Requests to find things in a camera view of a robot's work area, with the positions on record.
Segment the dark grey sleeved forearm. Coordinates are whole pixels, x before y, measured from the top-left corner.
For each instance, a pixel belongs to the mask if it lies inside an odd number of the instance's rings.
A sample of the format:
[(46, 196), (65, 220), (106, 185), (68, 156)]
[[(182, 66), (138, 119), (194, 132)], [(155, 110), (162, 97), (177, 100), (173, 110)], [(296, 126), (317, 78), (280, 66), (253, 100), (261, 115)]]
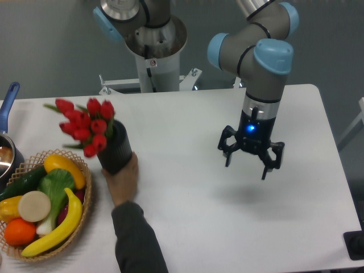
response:
[(138, 204), (126, 201), (114, 208), (111, 216), (121, 272), (168, 272), (155, 232)]

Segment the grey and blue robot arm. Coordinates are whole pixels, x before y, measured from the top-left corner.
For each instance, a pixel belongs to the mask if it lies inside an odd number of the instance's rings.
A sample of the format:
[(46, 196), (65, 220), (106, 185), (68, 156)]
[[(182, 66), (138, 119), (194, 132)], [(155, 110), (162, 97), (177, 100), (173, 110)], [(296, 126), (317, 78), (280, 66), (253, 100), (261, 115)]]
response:
[[(257, 155), (270, 172), (282, 163), (284, 143), (272, 142), (271, 133), (292, 65), (286, 38), (297, 29), (299, 15), (287, 2), (239, 5), (248, 25), (235, 35), (215, 35), (207, 49), (211, 65), (246, 87), (239, 127), (224, 128), (218, 149), (227, 159), (237, 150)], [(135, 56), (143, 93), (181, 90), (180, 52), (187, 29), (171, 14), (169, 1), (101, 1), (93, 16), (106, 36), (124, 41)]]

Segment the person's bare hand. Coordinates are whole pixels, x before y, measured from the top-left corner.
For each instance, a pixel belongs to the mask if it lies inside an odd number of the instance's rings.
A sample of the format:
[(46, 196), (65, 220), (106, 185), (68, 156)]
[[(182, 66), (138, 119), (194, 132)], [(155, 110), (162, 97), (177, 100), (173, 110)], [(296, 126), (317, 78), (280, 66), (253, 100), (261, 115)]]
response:
[(105, 169), (101, 171), (115, 207), (134, 199), (139, 176), (138, 157), (135, 152), (132, 152), (129, 162), (115, 175)]

